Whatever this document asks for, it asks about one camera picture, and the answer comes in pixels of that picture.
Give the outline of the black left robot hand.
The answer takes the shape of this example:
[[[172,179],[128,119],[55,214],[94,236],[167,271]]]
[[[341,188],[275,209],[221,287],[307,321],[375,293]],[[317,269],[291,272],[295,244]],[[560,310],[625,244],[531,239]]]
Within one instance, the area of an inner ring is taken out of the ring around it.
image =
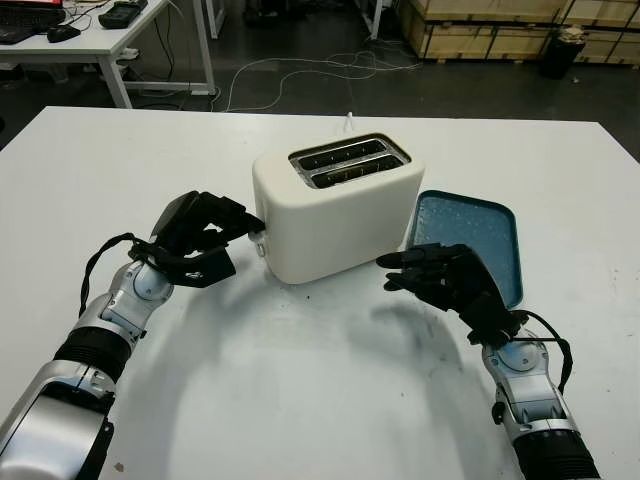
[[[226,247],[266,229],[262,220],[227,197],[190,191],[170,202],[154,226],[150,242],[177,257]]]

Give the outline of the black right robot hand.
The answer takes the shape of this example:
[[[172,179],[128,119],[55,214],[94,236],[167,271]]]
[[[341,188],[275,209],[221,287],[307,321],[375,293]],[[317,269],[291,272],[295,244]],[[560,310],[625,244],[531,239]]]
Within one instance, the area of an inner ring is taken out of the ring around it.
[[[406,290],[432,307],[458,313],[471,329],[472,344],[499,348],[521,328],[480,257],[464,244],[416,245],[384,254],[376,264],[389,271],[385,290]]]

